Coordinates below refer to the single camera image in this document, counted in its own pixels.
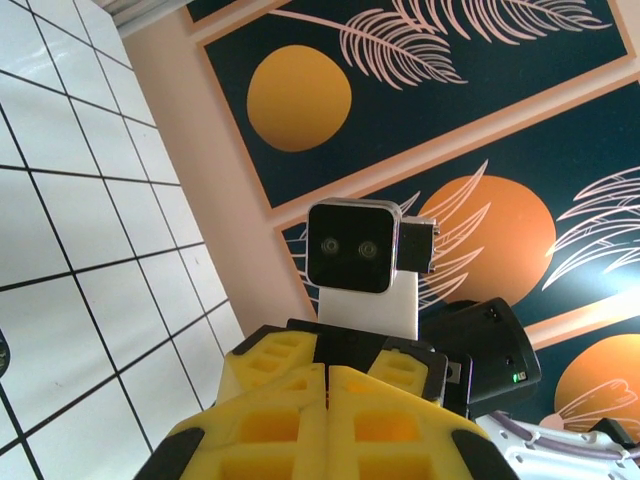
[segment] orange sun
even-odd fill
[[[420,213],[446,201],[471,177],[460,177],[434,193]],[[441,236],[490,204],[478,227],[456,248],[434,263],[455,260],[482,248],[465,267],[467,278],[447,302],[486,301],[502,297],[509,305],[524,298],[549,267],[547,250],[556,239],[553,218],[546,205],[527,187],[502,177],[484,175],[462,205],[446,220],[438,220]]]

